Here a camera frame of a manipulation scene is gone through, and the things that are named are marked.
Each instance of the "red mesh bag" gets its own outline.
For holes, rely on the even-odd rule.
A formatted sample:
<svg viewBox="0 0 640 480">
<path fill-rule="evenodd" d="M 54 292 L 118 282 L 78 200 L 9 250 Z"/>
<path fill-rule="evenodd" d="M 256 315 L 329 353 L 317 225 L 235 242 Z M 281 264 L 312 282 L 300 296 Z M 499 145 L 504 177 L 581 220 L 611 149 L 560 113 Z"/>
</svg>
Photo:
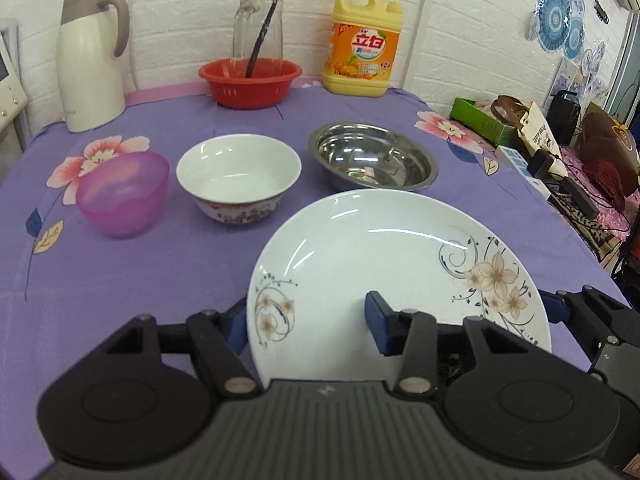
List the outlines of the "red mesh bag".
<svg viewBox="0 0 640 480">
<path fill-rule="evenodd" d="M 616 211 L 625 211 L 625 194 L 622 191 L 620 175 L 616 167 L 606 160 L 594 160 L 589 164 L 582 165 L 582 171 L 613 203 Z"/>
</svg>

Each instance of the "black straw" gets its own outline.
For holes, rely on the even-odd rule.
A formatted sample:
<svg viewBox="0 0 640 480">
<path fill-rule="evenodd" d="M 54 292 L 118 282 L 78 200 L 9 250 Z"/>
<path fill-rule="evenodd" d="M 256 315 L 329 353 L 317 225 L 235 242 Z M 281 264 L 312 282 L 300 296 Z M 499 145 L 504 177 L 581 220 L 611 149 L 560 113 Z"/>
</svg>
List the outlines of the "black straw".
<svg viewBox="0 0 640 480">
<path fill-rule="evenodd" d="M 258 60 L 258 54 L 260 54 L 260 47 L 262 46 L 262 42 L 267 35 L 269 25 L 271 25 L 271 18 L 273 17 L 273 13 L 276 11 L 277 4 L 278 0 L 273 0 L 269 12 L 267 13 L 267 17 L 264 19 L 264 23 L 262 24 L 262 28 L 260 29 L 260 34 L 258 34 L 258 39 L 255 40 L 254 50 L 252 51 L 251 57 L 249 58 L 249 64 L 246 66 L 245 77 L 251 77 L 251 74 L 254 72 L 255 62 Z"/>
</svg>

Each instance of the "metal bowl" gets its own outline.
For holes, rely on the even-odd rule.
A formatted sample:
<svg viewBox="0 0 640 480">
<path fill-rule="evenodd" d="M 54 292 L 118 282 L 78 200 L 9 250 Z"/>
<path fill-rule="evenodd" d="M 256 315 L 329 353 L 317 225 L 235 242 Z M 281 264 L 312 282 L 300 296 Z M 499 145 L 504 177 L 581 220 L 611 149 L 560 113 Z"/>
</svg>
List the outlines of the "metal bowl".
<svg viewBox="0 0 640 480">
<path fill-rule="evenodd" d="M 370 124 L 326 124 L 311 134 L 309 149 L 340 191 L 359 187 L 415 191 L 438 176 L 436 161 L 424 147 Z"/>
</svg>

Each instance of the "decorative fan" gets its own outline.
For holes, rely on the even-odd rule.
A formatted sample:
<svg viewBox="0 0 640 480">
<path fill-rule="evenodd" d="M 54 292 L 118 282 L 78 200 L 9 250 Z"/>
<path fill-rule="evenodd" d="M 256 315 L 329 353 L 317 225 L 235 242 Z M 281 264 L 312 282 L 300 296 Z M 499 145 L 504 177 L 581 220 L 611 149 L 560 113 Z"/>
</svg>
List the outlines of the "decorative fan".
<svg viewBox="0 0 640 480">
<path fill-rule="evenodd" d="M 564 42 L 564 55 L 567 59 L 575 59 L 580 55 L 582 51 L 582 44 L 584 43 L 584 26 L 580 18 L 574 18 L 571 20 L 569 26 L 569 35 Z"/>
<path fill-rule="evenodd" d="M 584 0 L 571 0 L 571 12 L 574 18 L 584 16 Z"/>
<path fill-rule="evenodd" d="M 601 41 L 598 44 L 596 51 L 593 53 L 593 60 L 591 61 L 591 73 L 593 75 L 596 75 L 600 70 L 600 63 L 604 57 L 604 49 L 606 46 L 607 43 L 605 41 Z"/>
<path fill-rule="evenodd" d="M 540 33 L 540 19 L 538 13 L 534 10 L 531 14 L 531 20 L 529 22 L 529 28 L 526 32 L 527 41 L 533 41 L 538 37 Z"/>
<path fill-rule="evenodd" d="M 588 48 L 584 56 L 582 56 L 582 61 L 580 62 L 580 68 L 582 69 L 582 75 L 588 76 L 591 73 L 591 63 L 593 62 L 593 50 Z"/>
<path fill-rule="evenodd" d="M 536 9 L 540 19 L 540 45 L 549 52 L 559 49 L 569 36 L 571 0 L 538 0 Z"/>
</svg>

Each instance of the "red colander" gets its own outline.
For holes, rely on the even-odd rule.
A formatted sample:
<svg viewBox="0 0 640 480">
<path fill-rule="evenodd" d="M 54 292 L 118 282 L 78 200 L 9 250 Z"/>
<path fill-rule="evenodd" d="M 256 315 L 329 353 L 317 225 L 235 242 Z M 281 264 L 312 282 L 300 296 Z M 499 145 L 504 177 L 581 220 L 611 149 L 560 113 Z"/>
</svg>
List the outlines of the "red colander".
<svg viewBox="0 0 640 480">
<path fill-rule="evenodd" d="M 298 65 L 283 61 L 282 75 L 266 77 L 274 72 L 275 63 L 274 59 L 259 57 L 252 77 L 246 78 L 246 60 L 232 65 L 230 59 L 219 59 L 200 67 L 198 75 L 209 83 L 211 96 L 223 106 L 244 110 L 266 108 L 282 101 L 291 82 L 302 74 Z"/>
</svg>

